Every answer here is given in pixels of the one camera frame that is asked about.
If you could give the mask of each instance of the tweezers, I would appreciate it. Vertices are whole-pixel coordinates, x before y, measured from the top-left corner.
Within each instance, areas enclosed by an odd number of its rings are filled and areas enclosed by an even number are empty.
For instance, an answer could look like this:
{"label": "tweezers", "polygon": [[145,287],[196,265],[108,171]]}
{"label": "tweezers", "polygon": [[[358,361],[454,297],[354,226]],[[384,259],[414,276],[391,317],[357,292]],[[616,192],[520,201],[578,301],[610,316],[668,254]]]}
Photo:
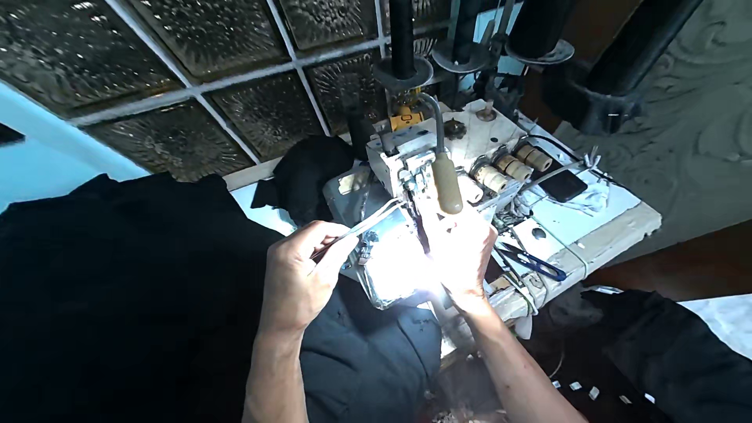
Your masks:
{"label": "tweezers", "polygon": [[350,230],[348,230],[343,235],[340,235],[337,238],[334,238],[334,241],[330,242],[327,245],[324,245],[324,248],[320,249],[317,253],[311,256],[311,259],[316,260],[317,258],[323,256],[324,253],[326,253],[326,250],[329,250],[329,247],[334,245],[337,241],[343,238],[346,238],[350,235],[359,236],[365,231],[371,229],[372,227],[376,226],[377,223],[384,220],[387,216],[389,216],[392,212],[394,212],[397,208],[401,207],[404,204],[405,204],[404,201],[397,199],[397,198],[392,198],[391,200],[387,201],[386,204],[382,205],[381,208],[379,208],[373,215],[368,216],[359,224],[350,228]]}

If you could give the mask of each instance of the yellow part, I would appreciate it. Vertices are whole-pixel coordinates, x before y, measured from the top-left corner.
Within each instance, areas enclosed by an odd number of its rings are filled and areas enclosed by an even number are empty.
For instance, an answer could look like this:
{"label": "yellow part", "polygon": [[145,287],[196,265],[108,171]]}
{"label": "yellow part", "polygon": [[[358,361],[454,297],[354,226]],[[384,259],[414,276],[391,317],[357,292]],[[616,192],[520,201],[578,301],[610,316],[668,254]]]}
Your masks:
{"label": "yellow part", "polygon": [[406,128],[416,123],[423,122],[423,114],[422,113],[401,114],[399,116],[390,117],[389,121],[392,124],[392,132],[394,132],[397,129]]}

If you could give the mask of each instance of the floor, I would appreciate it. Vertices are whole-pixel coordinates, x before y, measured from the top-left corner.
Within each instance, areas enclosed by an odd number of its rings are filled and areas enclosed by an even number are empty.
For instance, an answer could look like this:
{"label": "floor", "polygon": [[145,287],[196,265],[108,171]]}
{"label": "floor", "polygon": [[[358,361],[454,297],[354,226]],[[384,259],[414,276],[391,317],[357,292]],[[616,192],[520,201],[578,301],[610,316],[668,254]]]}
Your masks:
{"label": "floor", "polygon": [[657,291],[674,301],[752,294],[752,221],[596,270],[586,285]]}

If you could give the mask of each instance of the black cloth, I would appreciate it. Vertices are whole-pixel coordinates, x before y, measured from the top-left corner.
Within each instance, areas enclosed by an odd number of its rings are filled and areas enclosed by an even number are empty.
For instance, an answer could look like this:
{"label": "black cloth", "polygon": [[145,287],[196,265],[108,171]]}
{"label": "black cloth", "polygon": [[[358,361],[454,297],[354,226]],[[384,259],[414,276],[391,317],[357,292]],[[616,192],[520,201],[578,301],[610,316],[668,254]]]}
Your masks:
{"label": "black cloth", "polygon": [[[0,215],[0,421],[237,423],[266,250],[281,238],[216,175],[100,175],[12,204]],[[304,335],[311,421],[410,415],[439,340],[425,310],[379,312],[340,281]]]}
{"label": "black cloth", "polygon": [[251,208],[271,205],[287,210],[298,226],[330,221],[322,189],[353,167],[355,151],[339,137],[313,135],[293,145],[274,168],[274,178],[259,181]]}
{"label": "black cloth", "polygon": [[752,361],[695,313],[657,293],[582,293],[604,312],[590,331],[603,352],[673,421],[752,421]]}
{"label": "black cloth", "polygon": [[[752,421],[752,361],[659,294],[575,285],[541,309],[533,331],[523,344],[593,423]],[[573,382],[583,388],[573,391]]]}

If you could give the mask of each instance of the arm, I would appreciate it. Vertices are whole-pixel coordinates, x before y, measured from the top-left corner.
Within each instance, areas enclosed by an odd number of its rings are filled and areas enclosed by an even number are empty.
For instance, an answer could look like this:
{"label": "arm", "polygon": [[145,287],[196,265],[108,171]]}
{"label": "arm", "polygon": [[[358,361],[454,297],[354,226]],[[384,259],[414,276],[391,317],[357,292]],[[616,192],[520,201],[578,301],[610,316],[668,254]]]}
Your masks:
{"label": "arm", "polygon": [[496,230],[468,209],[441,222],[425,213],[431,255],[446,275],[444,286],[471,328],[509,419],[514,423],[584,422],[584,417],[514,338],[488,303],[483,278]]}
{"label": "arm", "polygon": [[332,245],[319,263],[311,256],[347,230],[315,221],[269,248],[243,423],[308,422],[299,360],[303,333],[332,296],[357,237]]}
{"label": "arm", "polygon": [[464,299],[465,316],[496,393],[514,423],[587,421],[551,384],[543,369],[483,297]]}

